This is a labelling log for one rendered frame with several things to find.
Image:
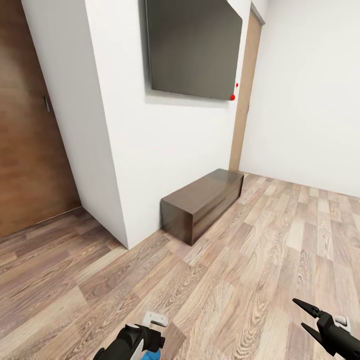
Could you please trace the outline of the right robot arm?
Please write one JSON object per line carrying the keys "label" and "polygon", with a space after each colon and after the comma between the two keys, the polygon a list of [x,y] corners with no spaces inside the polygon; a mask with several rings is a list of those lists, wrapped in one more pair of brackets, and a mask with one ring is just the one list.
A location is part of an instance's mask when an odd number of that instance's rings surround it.
{"label": "right robot arm", "polygon": [[318,318],[316,325],[319,332],[303,322],[301,326],[330,355],[334,357],[338,353],[345,360],[360,360],[360,340],[355,337],[348,317],[335,315],[334,322],[333,316],[326,311],[297,298],[292,301],[315,319]]}

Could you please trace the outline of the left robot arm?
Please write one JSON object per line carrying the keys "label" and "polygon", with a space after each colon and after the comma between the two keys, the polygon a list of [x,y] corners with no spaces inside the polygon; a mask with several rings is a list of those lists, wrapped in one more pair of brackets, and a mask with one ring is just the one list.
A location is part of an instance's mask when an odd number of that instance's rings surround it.
{"label": "left robot arm", "polygon": [[127,323],[116,339],[105,349],[102,347],[93,360],[138,360],[142,351],[157,353],[164,347],[166,338],[161,332],[151,329],[152,324],[166,328],[168,318],[147,311],[142,325]]}

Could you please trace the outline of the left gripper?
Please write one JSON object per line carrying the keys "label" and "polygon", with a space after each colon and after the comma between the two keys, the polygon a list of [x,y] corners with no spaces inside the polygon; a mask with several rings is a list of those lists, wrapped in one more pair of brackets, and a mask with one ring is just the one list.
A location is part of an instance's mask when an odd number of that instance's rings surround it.
{"label": "left gripper", "polygon": [[146,333],[146,345],[142,351],[147,350],[153,353],[157,353],[160,348],[164,347],[166,338],[161,336],[161,332],[139,324],[136,324],[136,326],[143,328]]}

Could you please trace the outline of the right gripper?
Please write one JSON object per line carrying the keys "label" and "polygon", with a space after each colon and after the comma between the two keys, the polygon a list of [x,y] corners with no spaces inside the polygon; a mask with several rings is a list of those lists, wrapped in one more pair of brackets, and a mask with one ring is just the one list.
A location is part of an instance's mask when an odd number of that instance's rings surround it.
{"label": "right gripper", "polygon": [[336,353],[345,360],[358,360],[360,353],[360,340],[335,325],[333,316],[318,307],[306,303],[300,299],[292,300],[304,311],[315,319],[318,318],[316,325],[318,331],[305,323],[301,326],[333,357]]}

